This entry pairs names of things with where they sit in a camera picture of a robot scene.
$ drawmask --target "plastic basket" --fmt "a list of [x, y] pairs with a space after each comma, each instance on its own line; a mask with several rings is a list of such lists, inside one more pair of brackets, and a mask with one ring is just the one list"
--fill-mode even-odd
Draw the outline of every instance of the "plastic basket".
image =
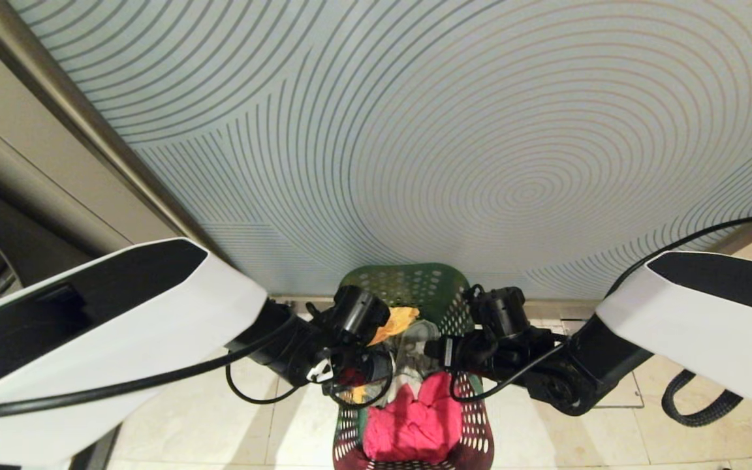
[[[445, 264], [409, 264], [402, 266], [365, 266], [347, 274], [341, 285], [357, 285], [389, 306], [420, 309], [420, 318], [437, 325], [442, 334], [463, 334], [475, 325], [462, 292], [469, 283], [460, 271]], [[458, 382], [460, 395], [483, 392], [474, 375], [463, 375]], [[483, 401], [463, 404], [463, 435], [459, 443], [439, 464], [427, 462], [374, 462], [364, 455], [362, 434], [367, 410], [339, 409], [332, 443], [332, 462], [336, 470], [486, 470], [492, 467], [495, 445]]]

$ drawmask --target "black corrugated hose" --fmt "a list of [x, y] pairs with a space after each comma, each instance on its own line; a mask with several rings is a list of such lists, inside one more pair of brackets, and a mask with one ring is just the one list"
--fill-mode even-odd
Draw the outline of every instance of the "black corrugated hose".
[[741, 396], [736, 395], [730, 390], [725, 390], [707, 408], [691, 415], [682, 415], [678, 411], [678, 408], [675, 407], [675, 393], [682, 389], [689, 381], [692, 381], [693, 378], [695, 378], [695, 374], [684, 369], [669, 382], [669, 385], [666, 386], [666, 392], [663, 392], [663, 399], [660, 400], [663, 412], [684, 426], [689, 426], [690, 428], [707, 426], [712, 422], [716, 422], [716, 420], [722, 419], [725, 414], [733, 411], [733, 408], [742, 401]]

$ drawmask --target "concentric circle pattern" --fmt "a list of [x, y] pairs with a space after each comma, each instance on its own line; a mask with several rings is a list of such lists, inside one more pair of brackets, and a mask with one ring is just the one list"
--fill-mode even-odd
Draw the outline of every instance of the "concentric circle pattern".
[[598, 298], [752, 214], [752, 3], [12, 4], [271, 291], [445, 262]]

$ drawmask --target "pink towel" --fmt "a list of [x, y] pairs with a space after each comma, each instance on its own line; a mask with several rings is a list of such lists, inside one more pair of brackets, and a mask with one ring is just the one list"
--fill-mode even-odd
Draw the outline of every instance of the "pink towel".
[[444, 461], [463, 429], [462, 408], [448, 395], [450, 382], [447, 372], [438, 372], [423, 382], [417, 401], [405, 384], [387, 407], [370, 408], [364, 430], [368, 458], [379, 462]]

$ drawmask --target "tile floor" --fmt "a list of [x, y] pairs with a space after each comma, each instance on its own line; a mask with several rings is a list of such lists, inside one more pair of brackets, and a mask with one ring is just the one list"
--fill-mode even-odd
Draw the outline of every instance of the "tile floor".
[[[752, 259], [752, 245], [738, 253]], [[577, 322], [540, 321], [556, 330]], [[680, 371], [653, 357], [620, 384], [599, 409], [573, 418], [510, 387], [486, 406], [495, 435], [494, 468], [611, 467], [627, 470], [752, 470], [752, 402], [705, 428], [683, 428], [659, 401]], [[271, 371], [250, 361], [234, 379], [256, 398], [286, 390]], [[698, 378], [678, 407], [701, 408], [721, 387]], [[222, 371], [183, 381], [129, 417], [110, 470], [329, 470], [337, 407], [306, 387], [273, 407], [230, 393]]]

